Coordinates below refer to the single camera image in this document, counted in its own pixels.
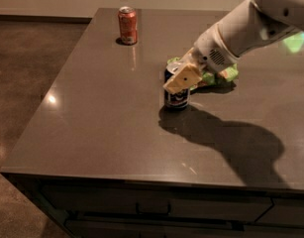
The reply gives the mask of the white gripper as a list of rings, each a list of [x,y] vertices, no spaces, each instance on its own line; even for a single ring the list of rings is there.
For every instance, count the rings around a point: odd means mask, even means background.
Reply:
[[[193,48],[181,58],[169,61],[166,69],[172,76],[163,85],[170,94],[176,94],[202,80],[203,67],[193,63]],[[217,24],[199,36],[194,43],[194,55],[208,70],[220,72],[239,60],[226,46]]]

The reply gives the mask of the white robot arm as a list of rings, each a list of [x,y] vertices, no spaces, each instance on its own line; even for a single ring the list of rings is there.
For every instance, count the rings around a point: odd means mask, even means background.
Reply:
[[[246,0],[207,29],[193,47],[169,65],[174,75],[163,88],[178,93],[220,72],[244,54],[304,32],[304,0]]]

